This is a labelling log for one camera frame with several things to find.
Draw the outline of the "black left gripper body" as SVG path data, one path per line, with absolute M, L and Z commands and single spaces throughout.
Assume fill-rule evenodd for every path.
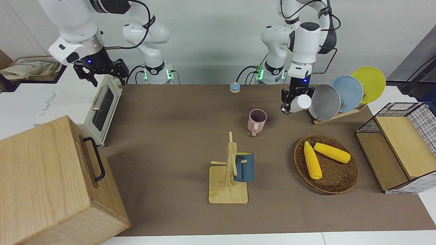
M 290 93 L 291 94 L 305 94 L 309 89 L 310 77 L 299 79 L 291 77 L 290 79 Z

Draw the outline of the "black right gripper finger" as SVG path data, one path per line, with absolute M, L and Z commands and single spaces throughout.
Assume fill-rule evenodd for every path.
M 129 69 L 123 59 L 117 59 L 113 62 L 113 72 L 115 77 L 120 79 L 122 86 L 126 85 L 126 79 L 129 76 Z
M 88 82 L 92 83 L 92 85 L 97 88 L 98 82 L 95 79 L 95 72 L 93 70 L 90 70 L 89 72 L 86 72 L 84 70 L 85 66 L 83 63 L 74 63 L 73 68 L 77 74 L 77 76 L 82 80 L 87 80 Z

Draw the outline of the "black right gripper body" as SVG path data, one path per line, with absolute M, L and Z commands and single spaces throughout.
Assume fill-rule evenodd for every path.
M 95 54 L 81 58 L 80 61 L 89 71 L 112 71 L 115 68 L 113 61 L 110 59 L 105 47 Z

